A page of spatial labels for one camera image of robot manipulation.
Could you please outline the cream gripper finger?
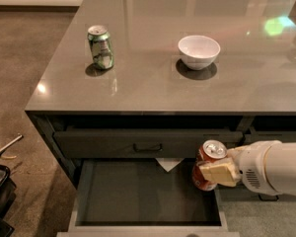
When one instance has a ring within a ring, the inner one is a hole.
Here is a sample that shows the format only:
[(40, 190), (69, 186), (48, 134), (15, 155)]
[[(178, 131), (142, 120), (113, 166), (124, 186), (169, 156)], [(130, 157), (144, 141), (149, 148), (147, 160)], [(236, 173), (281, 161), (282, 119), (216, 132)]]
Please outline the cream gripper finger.
[(227, 156), (229, 158), (236, 159), (238, 156), (240, 156), (243, 153), (243, 151), (246, 148), (247, 148), (247, 145), (230, 148), (227, 150)]
[(240, 171), (232, 158), (205, 163), (199, 169), (205, 180), (222, 186), (235, 187), (241, 180)]

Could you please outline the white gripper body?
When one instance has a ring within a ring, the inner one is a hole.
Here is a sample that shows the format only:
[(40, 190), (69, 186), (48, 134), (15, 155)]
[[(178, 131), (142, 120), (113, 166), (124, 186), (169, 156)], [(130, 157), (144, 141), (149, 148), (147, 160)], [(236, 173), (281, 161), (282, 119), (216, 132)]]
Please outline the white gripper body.
[(280, 144), (280, 141), (258, 141), (245, 146), (236, 157), (238, 169), (242, 174), (242, 183), (251, 192), (268, 196), (278, 195), (278, 191), (266, 176), (266, 156), (270, 148), (276, 144)]

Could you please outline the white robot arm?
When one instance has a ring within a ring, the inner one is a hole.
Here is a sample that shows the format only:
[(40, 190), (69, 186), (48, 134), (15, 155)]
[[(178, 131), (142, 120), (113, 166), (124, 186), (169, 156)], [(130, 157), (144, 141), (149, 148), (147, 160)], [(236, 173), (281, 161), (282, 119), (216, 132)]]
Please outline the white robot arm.
[(227, 150), (227, 156), (199, 167), (206, 181), (226, 187), (238, 182), (251, 192), (296, 197), (296, 142), (258, 141)]

